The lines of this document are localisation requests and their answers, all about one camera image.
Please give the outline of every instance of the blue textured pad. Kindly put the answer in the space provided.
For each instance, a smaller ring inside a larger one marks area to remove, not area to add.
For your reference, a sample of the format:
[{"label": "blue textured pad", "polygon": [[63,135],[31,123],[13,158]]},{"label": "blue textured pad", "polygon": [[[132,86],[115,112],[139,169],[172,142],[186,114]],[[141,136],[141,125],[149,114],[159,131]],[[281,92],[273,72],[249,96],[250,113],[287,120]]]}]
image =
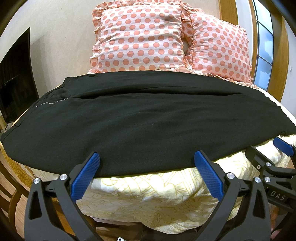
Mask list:
[{"label": "blue textured pad", "polygon": [[287,156],[294,155],[293,147],[278,137],[274,138],[274,146]]},{"label": "blue textured pad", "polygon": [[71,185],[71,199],[73,201],[83,197],[99,166],[100,156],[98,153],[94,153]]},{"label": "blue textured pad", "polygon": [[205,181],[211,195],[220,202],[224,197],[223,183],[200,151],[194,154],[194,164]]}]

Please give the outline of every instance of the gold patterned fabric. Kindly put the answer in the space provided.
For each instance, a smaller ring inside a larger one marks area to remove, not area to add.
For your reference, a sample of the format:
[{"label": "gold patterned fabric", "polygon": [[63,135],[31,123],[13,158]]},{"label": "gold patterned fabric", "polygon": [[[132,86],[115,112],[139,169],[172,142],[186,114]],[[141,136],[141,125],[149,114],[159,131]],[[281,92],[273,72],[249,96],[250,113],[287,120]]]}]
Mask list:
[{"label": "gold patterned fabric", "polygon": [[[277,100],[264,90],[259,89],[278,106],[296,125],[296,119]],[[279,136],[289,144],[296,145],[296,135]],[[256,147],[278,167],[286,167],[289,157],[273,146],[268,140]],[[28,168],[9,159],[13,170],[22,177],[40,177],[43,181],[58,178],[57,174]],[[238,178],[251,180],[259,175],[246,159],[244,151],[216,161],[225,172],[232,172]],[[217,204],[217,199],[209,193],[196,168],[153,173],[132,177],[95,178],[89,185],[84,197],[77,201],[82,213],[88,216],[123,222],[142,222],[155,230],[176,234],[205,223]],[[236,201],[229,218],[238,211],[241,199]]]}]

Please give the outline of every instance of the television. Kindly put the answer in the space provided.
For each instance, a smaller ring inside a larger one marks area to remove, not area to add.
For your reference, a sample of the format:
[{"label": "television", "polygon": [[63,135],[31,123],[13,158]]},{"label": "television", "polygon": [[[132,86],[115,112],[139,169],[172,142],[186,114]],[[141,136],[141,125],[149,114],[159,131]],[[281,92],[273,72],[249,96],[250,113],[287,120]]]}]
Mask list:
[{"label": "television", "polygon": [[31,67],[28,28],[0,63],[0,111],[5,122],[16,121],[38,99]]}]

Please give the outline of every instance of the frosted glass panel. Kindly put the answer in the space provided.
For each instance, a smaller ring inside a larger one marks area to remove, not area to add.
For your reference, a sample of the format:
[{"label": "frosted glass panel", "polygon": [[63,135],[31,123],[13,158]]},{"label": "frosted glass panel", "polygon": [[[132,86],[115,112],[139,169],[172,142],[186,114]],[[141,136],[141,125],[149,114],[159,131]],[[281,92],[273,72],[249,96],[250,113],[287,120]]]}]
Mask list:
[{"label": "frosted glass panel", "polygon": [[259,23],[259,56],[272,64],[273,36]]},{"label": "frosted glass panel", "polygon": [[258,21],[262,23],[263,26],[265,26],[271,33],[273,33],[270,12],[258,0],[254,0],[254,2],[257,11]]},{"label": "frosted glass panel", "polygon": [[267,90],[270,72],[271,65],[259,57],[254,84],[264,90]]}]

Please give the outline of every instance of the polka dot pillow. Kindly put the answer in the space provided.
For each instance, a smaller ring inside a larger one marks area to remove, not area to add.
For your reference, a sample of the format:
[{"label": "polka dot pillow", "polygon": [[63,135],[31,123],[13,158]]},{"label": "polka dot pillow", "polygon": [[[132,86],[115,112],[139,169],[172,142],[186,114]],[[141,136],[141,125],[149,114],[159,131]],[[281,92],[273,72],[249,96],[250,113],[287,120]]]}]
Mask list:
[{"label": "polka dot pillow", "polygon": [[98,5],[92,12],[97,42],[89,73],[191,68],[183,53],[179,4],[125,0]]},{"label": "polka dot pillow", "polygon": [[197,73],[251,83],[248,38],[239,26],[191,9],[183,19],[187,60]]}]

